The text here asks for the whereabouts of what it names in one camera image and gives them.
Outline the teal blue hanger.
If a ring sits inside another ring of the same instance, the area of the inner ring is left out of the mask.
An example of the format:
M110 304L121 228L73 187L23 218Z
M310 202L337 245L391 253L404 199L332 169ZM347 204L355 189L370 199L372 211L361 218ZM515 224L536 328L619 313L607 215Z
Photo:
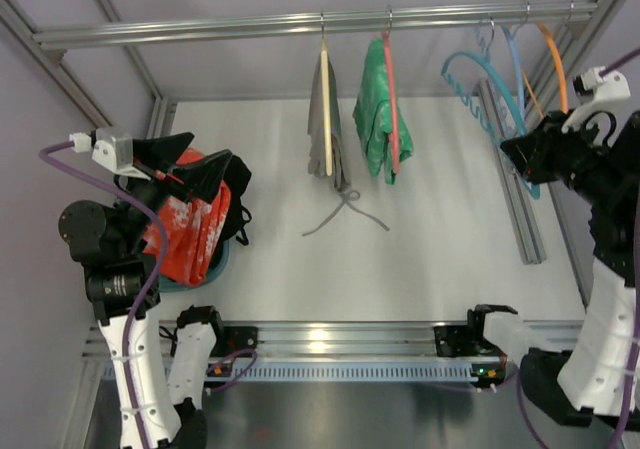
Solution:
M462 85L455 79L454 75L449 71L450 64L456 58L467 58L477 64L488 76L491 85L497 90L499 101L503 101L506 105L507 113L513 122L513 135L524 136L527 133L526 125L523 118L524 111L524 82L520 77L517 83L517 97L512 95L506 82L500 76L495 67L491 64L490 46L495 38L495 22L491 19L492 39L485 44L481 53L473 53L469 51L456 51L447 57L442 65L440 75L448 84L452 91L460 98L463 105L469 110L472 117L478 122L482 130L488 135L492 145L498 149L499 145L505 141L504 136L499 135L496 123L490 122L488 117L482 113L478 104L472 101L472 96L466 93Z

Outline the red white patterned trousers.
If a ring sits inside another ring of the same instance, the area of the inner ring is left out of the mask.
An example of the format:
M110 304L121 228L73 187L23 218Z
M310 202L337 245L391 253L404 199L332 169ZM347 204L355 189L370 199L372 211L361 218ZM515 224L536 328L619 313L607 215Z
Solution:
M168 253L160 274L182 287L203 284L221 239L232 192L225 181L212 203L183 202L170 196L158 212L168 236Z

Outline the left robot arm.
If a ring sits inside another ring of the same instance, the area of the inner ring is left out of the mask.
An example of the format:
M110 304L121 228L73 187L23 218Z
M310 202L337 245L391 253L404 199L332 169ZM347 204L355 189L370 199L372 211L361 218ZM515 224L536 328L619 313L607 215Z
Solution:
M133 139L107 128L73 133L45 148L51 166L99 189L108 206L79 200L60 215L58 231L83 268L84 287L112 362L122 448L203 448L207 423L202 392L221 331L216 310L183 310L173 333L173 361L163 362L158 289L169 237L159 217L170 197L214 201L232 160L229 150L194 162L179 158L190 132Z

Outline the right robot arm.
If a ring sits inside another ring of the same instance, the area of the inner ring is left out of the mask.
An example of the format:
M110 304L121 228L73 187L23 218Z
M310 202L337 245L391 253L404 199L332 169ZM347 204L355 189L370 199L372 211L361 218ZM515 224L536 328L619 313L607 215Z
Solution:
M576 345L562 350L526 326L518 312L478 305L467 313L474 336L518 367L526 398L556 423L639 429L639 115L613 144L595 142L591 117L563 127L549 113L530 133L501 143L517 172L535 185L561 182L591 208L593 287Z

